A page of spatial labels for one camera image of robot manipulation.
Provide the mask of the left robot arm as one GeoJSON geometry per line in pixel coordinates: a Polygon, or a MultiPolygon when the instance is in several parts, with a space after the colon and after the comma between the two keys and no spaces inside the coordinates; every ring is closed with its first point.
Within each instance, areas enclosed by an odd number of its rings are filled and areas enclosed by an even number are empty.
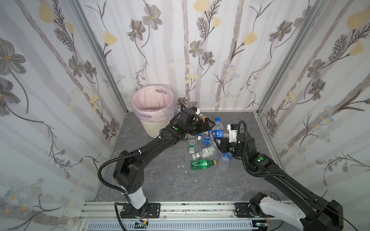
{"type": "Polygon", "coordinates": [[[148,200],[142,190],[145,181],[144,170],[147,165],[188,134],[197,135],[210,131],[214,126],[215,122],[202,116],[195,107],[183,108],[150,143],[132,152],[126,150],[121,152],[120,160],[117,161],[113,171],[113,178],[119,185],[119,189],[123,190],[134,216],[143,217],[148,210],[148,200]]]}

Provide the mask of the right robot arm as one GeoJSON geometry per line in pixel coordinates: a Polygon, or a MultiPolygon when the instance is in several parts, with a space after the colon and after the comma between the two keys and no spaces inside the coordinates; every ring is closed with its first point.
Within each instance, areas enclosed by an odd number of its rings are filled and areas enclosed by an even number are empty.
{"type": "Polygon", "coordinates": [[[247,173],[263,178],[294,205],[289,206],[273,200],[264,193],[258,193],[250,200],[253,215],[276,217],[301,231],[341,231],[344,228],[343,207],[335,200],[327,201],[305,188],[289,176],[273,159],[256,150],[254,138],[247,132],[239,133],[234,141],[216,138],[217,148],[230,153],[242,161],[247,173]]]}

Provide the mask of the Pepsi blue label bottle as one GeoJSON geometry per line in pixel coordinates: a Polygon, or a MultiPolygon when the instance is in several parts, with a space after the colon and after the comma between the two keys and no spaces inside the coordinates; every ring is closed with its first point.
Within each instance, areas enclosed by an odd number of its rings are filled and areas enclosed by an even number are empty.
{"type": "Polygon", "coordinates": [[[215,126],[213,127],[214,142],[216,145],[221,143],[221,140],[224,138],[224,126],[221,123],[220,118],[215,119],[215,126]]]}

